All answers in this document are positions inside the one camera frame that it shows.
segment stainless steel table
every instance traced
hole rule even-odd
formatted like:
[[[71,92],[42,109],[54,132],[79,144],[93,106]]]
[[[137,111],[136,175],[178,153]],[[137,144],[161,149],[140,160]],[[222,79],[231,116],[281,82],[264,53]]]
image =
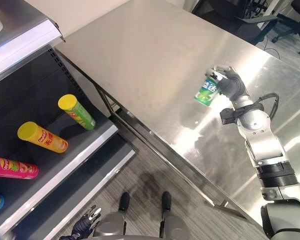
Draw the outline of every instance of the stainless steel table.
[[[280,95],[272,129],[300,181],[300,70],[164,0],[129,1],[57,49],[245,217],[261,224],[265,201],[244,140],[236,125],[223,126],[219,117],[230,102],[218,96],[207,107],[194,100],[207,68],[235,67],[253,99]],[[268,110],[271,104],[265,103]]]

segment store shelf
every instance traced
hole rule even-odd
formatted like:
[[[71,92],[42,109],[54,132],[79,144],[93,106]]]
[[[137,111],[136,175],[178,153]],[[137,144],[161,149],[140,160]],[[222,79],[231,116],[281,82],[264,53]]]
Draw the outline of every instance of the store shelf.
[[[34,163],[40,169],[36,178],[28,180],[0,177],[0,194],[5,198],[0,210],[0,235],[13,228],[117,132],[117,127],[96,108],[87,109],[97,122],[97,127],[93,130],[84,130],[67,114],[47,127],[68,141],[69,147],[65,153],[58,154],[31,143],[25,144],[23,151],[32,155]]]
[[[16,239],[53,238],[134,154],[119,135],[113,136],[18,224]]]
[[[0,80],[62,40],[55,23],[24,0],[0,0],[0,21]]]

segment green soda can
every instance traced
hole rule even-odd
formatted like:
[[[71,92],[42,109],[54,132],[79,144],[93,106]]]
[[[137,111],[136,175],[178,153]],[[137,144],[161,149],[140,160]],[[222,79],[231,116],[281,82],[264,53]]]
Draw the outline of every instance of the green soda can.
[[[84,129],[91,130],[95,128],[96,121],[74,95],[66,94],[62,96],[58,101],[58,106],[84,127]]]
[[[200,103],[210,106],[218,92],[219,88],[215,80],[207,77],[198,93],[194,96],[194,99],[198,100]]]

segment pringles can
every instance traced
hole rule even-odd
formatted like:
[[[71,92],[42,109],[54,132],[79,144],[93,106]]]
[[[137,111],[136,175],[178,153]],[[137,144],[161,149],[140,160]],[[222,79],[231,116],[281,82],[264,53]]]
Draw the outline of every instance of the pringles can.
[[[84,129],[92,130],[96,126],[96,121],[88,111],[80,104],[76,96],[66,94],[58,101],[58,106],[64,110],[71,118],[79,123]]]
[[[0,157],[0,177],[13,179],[33,179],[39,173],[37,165],[13,161]]]
[[[22,124],[17,132],[21,140],[28,141],[56,153],[63,153],[68,148],[68,142],[52,132],[37,125],[33,121]]]

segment black shelf back panel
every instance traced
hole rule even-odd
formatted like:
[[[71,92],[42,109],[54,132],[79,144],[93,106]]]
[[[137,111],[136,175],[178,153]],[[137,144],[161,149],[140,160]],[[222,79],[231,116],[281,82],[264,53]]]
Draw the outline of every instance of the black shelf back panel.
[[[87,100],[53,49],[0,81],[0,157],[33,163],[18,128],[28,121],[47,127],[64,113],[58,100],[65,94]]]

